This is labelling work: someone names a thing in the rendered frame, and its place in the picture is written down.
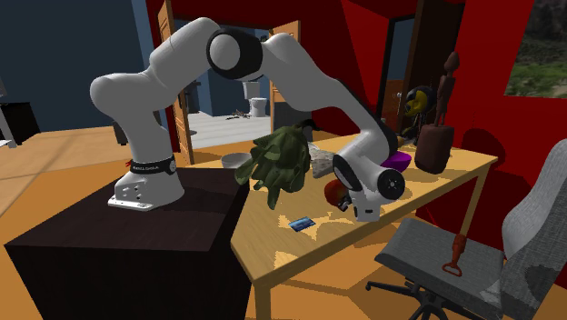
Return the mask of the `red apple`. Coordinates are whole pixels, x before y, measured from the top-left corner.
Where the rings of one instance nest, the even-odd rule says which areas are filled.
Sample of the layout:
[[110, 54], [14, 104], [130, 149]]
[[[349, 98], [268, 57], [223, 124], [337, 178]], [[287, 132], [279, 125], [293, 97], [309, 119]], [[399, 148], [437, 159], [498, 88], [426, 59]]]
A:
[[338, 179], [330, 181], [323, 192], [326, 201], [334, 206], [340, 206], [348, 196], [348, 189]]

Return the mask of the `blue card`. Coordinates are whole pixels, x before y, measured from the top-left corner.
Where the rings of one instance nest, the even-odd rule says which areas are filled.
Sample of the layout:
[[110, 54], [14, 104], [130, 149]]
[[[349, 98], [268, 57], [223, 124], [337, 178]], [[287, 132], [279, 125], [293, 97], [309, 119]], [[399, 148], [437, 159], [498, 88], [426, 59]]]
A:
[[309, 217], [303, 217], [289, 223], [289, 226], [295, 231], [300, 232], [308, 227], [315, 225], [315, 222]]

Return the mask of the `grey patterned stone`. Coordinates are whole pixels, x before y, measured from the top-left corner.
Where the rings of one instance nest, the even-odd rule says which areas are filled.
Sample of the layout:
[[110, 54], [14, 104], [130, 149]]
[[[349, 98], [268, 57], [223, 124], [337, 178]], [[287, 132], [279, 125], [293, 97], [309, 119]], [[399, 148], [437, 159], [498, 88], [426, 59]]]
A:
[[333, 152], [320, 149], [315, 144], [308, 143], [311, 158], [311, 168], [315, 179], [329, 175], [333, 172]]

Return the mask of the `purple bowl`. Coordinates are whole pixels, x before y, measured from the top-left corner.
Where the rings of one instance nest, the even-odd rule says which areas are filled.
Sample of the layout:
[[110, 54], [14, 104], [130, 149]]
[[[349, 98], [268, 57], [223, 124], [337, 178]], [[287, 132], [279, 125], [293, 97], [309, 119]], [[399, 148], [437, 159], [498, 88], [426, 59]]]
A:
[[382, 163], [382, 167], [392, 168], [399, 172], [403, 172], [411, 162], [412, 157], [410, 155], [401, 151], [396, 151]]

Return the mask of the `wooden table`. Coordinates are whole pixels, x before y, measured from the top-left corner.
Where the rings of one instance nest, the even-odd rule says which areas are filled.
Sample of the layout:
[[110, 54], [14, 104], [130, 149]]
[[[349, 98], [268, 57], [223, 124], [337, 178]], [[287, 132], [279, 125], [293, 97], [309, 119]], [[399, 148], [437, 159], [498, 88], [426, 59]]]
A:
[[[266, 205], [265, 190], [251, 191], [231, 240], [232, 249], [254, 286], [248, 314], [259, 320], [307, 318], [313, 320], [357, 320], [366, 314], [350, 299], [352, 288], [363, 288], [363, 280], [379, 269], [374, 256], [385, 247], [401, 220], [414, 210], [474, 180], [467, 199], [465, 217], [458, 230], [466, 233], [471, 224], [484, 181], [494, 155], [454, 148], [445, 170], [439, 175], [409, 165], [403, 175], [403, 197], [382, 208], [373, 223], [357, 221], [352, 210], [329, 205], [324, 187], [334, 179], [315, 179], [308, 174], [304, 188], [281, 193], [276, 208]], [[295, 232], [289, 223], [309, 217], [315, 225]], [[312, 301], [314, 310], [301, 305], [295, 315], [284, 311], [284, 303]]]

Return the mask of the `green leafy plant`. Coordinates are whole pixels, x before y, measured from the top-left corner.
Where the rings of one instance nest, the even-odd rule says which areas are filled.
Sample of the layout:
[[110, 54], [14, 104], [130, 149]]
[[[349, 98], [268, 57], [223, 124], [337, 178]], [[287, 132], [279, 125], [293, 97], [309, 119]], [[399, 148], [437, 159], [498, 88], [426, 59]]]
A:
[[235, 170], [234, 178], [238, 184], [253, 179], [256, 181], [254, 190], [267, 189], [267, 205], [272, 210], [282, 190], [294, 193], [304, 186], [311, 162], [308, 141], [303, 133], [307, 126], [318, 129], [312, 119], [307, 119], [255, 139], [251, 158]]

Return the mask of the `brown wooden figure statue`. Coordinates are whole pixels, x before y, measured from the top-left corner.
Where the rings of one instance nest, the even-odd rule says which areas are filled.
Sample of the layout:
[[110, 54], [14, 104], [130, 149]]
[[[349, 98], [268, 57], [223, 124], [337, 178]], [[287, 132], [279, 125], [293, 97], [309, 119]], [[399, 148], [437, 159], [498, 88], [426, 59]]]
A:
[[457, 52], [452, 52], [444, 63], [446, 75], [440, 78], [437, 90], [436, 116], [433, 124], [422, 127], [416, 153], [415, 165], [429, 174], [438, 175], [445, 169], [450, 157], [454, 128], [444, 124], [448, 102], [455, 85], [454, 71], [460, 65]]

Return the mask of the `grey bowl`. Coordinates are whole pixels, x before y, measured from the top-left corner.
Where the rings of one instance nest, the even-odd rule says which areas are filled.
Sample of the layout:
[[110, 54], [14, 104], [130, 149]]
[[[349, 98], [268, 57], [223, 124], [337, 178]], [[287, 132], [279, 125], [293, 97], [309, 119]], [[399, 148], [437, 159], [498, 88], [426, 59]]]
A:
[[221, 157], [223, 168], [238, 168], [252, 158], [250, 153], [231, 153]]

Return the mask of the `red bottle opener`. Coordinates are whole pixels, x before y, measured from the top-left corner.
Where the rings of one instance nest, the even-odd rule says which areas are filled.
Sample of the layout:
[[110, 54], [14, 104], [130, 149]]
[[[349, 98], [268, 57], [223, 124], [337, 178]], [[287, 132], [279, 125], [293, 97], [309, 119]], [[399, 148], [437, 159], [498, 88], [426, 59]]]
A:
[[451, 275], [461, 277], [463, 275], [462, 269], [458, 266], [458, 261], [461, 254], [464, 252], [467, 238], [465, 235], [458, 234], [455, 236], [452, 245], [452, 260], [442, 266], [442, 270]]

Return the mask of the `yellow and black mask figure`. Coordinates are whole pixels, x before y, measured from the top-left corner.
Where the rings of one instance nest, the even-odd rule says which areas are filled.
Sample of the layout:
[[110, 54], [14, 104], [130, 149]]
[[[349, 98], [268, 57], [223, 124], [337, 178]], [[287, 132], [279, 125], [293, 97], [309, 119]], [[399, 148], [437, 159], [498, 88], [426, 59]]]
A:
[[400, 136], [407, 139], [414, 138], [417, 144], [421, 128], [425, 125], [427, 115], [435, 108], [436, 93], [430, 86], [417, 86], [406, 96], [404, 115], [413, 118], [413, 124], [402, 130]]

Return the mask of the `dark brown door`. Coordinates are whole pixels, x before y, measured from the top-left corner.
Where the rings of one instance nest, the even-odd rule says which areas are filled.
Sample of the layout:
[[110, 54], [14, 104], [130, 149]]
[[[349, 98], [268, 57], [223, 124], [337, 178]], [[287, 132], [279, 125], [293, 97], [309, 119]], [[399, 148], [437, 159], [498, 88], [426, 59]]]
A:
[[436, 87], [456, 46], [465, 0], [416, 0], [411, 14], [388, 23], [376, 114], [396, 133], [411, 124], [403, 115], [407, 93]]

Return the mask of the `wooden door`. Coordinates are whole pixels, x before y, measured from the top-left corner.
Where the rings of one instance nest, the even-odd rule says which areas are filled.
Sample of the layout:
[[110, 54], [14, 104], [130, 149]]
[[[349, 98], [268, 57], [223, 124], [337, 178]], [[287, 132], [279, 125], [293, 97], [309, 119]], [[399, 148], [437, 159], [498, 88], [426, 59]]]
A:
[[[157, 14], [157, 22], [161, 40], [162, 42], [166, 42], [174, 33], [174, 16], [171, 0], [164, 0]], [[173, 104], [173, 112], [180, 153], [190, 165], [193, 165], [194, 151], [190, 137], [184, 90], [177, 95]]]

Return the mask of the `grey office chair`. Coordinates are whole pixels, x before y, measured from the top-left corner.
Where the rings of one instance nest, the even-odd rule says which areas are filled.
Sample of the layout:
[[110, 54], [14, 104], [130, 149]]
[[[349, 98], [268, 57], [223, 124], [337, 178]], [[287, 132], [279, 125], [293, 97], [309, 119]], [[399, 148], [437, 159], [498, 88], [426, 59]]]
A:
[[403, 286], [379, 288], [419, 301], [409, 320], [532, 320], [567, 264], [567, 138], [548, 154], [538, 179], [502, 223], [503, 249], [467, 241], [461, 276], [443, 271], [453, 233], [406, 218], [376, 262], [403, 275]]

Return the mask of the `dark robot stand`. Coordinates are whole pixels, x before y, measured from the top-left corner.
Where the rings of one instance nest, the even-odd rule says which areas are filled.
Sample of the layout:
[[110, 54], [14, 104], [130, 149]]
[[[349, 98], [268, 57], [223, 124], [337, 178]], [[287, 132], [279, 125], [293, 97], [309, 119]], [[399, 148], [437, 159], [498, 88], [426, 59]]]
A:
[[179, 171], [181, 199], [111, 207], [107, 185], [5, 246], [43, 320], [244, 320], [230, 240], [249, 193], [234, 171]]

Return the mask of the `window with green view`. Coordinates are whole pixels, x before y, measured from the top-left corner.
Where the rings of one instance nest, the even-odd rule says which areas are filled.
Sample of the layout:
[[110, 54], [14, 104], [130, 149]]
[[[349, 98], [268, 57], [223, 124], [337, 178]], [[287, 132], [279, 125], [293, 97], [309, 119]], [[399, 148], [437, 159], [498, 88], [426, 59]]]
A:
[[504, 93], [567, 99], [567, 0], [534, 0]]

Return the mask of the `black cabinet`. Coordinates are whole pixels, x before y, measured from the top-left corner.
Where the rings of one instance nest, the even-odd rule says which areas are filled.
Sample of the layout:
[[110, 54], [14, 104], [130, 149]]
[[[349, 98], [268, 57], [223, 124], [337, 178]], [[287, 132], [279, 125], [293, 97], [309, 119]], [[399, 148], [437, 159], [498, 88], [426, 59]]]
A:
[[29, 102], [3, 103], [0, 110], [5, 116], [14, 141], [21, 145], [31, 136], [40, 133], [35, 114]]

